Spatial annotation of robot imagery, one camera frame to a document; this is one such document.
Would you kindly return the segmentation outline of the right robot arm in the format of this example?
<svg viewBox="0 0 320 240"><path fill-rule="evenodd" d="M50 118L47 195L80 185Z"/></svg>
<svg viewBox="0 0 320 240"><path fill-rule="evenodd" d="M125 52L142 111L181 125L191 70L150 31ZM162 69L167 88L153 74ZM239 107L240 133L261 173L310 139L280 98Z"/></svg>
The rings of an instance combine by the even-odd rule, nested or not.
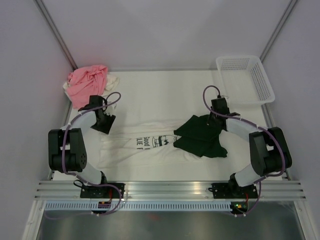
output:
<svg viewBox="0 0 320 240"><path fill-rule="evenodd" d="M237 135L249 144L250 164L232 174L228 181L228 192L241 197L247 186L268 178L282 175L292 166L292 157L284 133L279 127L265 129L230 112L225 98L211 100L208 124L219 125L226 132Z"/></svg>

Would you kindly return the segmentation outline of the white plastic basket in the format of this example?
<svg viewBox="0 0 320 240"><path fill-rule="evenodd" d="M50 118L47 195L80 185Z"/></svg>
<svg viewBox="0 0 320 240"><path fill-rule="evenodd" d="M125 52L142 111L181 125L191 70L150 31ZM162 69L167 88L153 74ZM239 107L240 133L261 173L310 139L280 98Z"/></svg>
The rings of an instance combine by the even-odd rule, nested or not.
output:
<svg viewBox="0 0 320 240"><path fill-rule="evenodd" d="M275 94L259 57L220 56L216 67L227 100L234 106L261 106L275 101Z"/></svg>

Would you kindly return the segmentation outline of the cream white t-shirt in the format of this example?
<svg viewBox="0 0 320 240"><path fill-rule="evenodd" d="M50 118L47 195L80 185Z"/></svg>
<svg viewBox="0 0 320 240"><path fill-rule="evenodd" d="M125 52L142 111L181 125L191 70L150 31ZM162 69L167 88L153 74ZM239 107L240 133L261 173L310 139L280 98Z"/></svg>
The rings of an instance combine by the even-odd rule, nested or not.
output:
<svg viewBox="0 0 320 240"><path fill-rule="evenodd" d="M115 90L115 88L118 86L119 83L120 83L119 77L117 77L115 75L107 74L106 75L106 86L105 86L104 91L101 96L106 97L107 95L109 95L111 92L113 92ZM65 95L70 100L71 98L67 93L67 89L69 88L69 84L67 82L65 82L62 87L64 89Z"/></svg>

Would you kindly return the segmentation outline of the aluminium mounting rail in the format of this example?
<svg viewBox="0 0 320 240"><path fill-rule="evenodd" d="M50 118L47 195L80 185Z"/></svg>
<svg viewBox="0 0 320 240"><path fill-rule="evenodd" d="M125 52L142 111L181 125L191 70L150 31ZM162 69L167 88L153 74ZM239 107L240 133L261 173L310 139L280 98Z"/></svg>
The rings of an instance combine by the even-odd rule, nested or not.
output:
<svg viewBox="0 0 320 240"><path fill-rule="evenodd" d="M133 201L217 201L208 191L212 181L127 181L123 198ZM299 181L265 180L256 186L262 201L304 201ZM33 194L36 200L78 200L81 187L73 181L40 181Z"/></svg>

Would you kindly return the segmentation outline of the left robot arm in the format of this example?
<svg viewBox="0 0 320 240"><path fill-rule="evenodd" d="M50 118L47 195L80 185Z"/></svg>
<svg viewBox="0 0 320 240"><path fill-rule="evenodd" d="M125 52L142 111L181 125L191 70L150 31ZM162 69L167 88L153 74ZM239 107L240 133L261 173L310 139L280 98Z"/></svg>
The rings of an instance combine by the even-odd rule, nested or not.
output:
<svg viewBox="0 0 320 240"><path fill-rule="evenodd" d="M114 101L110 96L91 95L89 103L78 109L77 115L65 126L48 132L48 164L52 171L74 176L82 183L91 185L91 191L98 198L109 193L105 174L88 163L84 134L92 129L109 134L116 119L113 105L121 98L119 92Z"/></svg>

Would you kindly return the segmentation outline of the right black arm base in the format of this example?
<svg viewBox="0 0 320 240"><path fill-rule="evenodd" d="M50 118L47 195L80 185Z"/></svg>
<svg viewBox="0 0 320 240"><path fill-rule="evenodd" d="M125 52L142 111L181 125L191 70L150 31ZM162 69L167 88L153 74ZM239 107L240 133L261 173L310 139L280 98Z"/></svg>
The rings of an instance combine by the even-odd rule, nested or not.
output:
<svg viewBox="0 0 320 240"><path fill-rule="evenodd" d="M208 191L212 193L214 199L256 199L258 197L257 188L252 184L245 187L231 187L226 182L212 183Z"/></svg>

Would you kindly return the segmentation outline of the pink t-shirt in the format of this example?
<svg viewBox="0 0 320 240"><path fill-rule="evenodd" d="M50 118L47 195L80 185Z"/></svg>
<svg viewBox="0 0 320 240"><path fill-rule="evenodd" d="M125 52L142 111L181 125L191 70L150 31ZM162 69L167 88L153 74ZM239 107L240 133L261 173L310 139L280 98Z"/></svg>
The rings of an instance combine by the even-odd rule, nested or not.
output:
<svg viewBox="0 0 320 240"><path fill-rule="evenodd" d="M74 109L89 103L91 95L101 96L107 84L108 68L104 65L81 67L68 74L63 88Z"/></svg>

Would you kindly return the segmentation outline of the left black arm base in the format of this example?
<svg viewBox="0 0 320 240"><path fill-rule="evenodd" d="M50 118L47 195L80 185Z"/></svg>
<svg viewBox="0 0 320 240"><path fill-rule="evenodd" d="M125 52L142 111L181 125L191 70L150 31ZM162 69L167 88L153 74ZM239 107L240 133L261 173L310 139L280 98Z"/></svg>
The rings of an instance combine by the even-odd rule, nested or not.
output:
<svg viewBox="0 0 320 240"><path fill-rule="evenodd" d="M81 199L119 199L123 198L125 192L125 184L111 182L109 186L81 186Z"/></svg>

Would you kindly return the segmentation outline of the white and green t-shirt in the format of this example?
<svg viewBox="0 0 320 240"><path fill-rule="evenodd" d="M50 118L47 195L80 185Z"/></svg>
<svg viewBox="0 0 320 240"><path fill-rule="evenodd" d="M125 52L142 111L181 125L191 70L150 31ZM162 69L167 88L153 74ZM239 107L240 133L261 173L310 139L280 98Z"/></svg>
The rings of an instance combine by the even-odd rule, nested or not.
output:
<svg viewBox="0 0 320 240"><path fill-rule="evenodd" d="M221 127L208 115L118 126L100 137L100 169L152 166L226 158Z"/></svg>

